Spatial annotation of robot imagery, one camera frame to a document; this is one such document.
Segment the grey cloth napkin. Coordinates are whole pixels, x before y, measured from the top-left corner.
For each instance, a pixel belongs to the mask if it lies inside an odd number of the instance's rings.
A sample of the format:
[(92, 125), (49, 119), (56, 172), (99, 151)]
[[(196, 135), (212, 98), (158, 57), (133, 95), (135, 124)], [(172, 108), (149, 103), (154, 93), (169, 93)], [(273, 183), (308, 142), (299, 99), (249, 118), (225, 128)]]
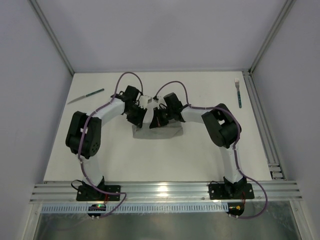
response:
[(183, 135), (184, 130), (180, 122), (169, 123), (166, 126), (150, 128), (150, 122), (144, 122), (142, 127), (132, 126), (134, 139), (165, 140)]

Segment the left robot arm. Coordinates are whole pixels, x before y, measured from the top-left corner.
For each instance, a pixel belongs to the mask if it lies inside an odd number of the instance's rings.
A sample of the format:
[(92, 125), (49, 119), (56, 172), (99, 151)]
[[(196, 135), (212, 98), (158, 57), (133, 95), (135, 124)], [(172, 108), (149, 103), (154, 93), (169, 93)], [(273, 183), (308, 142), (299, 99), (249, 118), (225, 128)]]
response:
[(106, 104), (92, 113), (77, 111), (72, 115), (65, 144), (78, 157), (83, 174), (81, 185), (76, 188), (77, 201), (102, 201), (106, 192), (111, 193), (111, 201), (120, 199), (121, 188), (107, 186), (100, 171), (97, 153), (102, 145), (102, 127), (115, 117), (126, 115), (129, 123), (141, 128), (151, 102), (150, 96), (143, 95), (129, 85), (125, 91), (115, 93)]

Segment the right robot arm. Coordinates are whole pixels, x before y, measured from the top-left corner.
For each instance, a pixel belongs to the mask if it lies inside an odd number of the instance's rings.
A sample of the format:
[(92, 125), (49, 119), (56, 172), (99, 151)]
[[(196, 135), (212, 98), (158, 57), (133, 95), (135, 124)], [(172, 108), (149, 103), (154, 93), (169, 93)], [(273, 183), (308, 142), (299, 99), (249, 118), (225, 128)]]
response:
[(164, 103), (153, 109), (150, 129), (165, 127), (169, 121), (204, 124), (212, 142), (219, 148), (223, 166), (224, 192), (229, 198), (239, 197), (247, 184), (241, 173), (237, 143), (240, 140), (241, 126), (223, 103), (215, 107), (183, 105), (175, 93), (163, 98)]

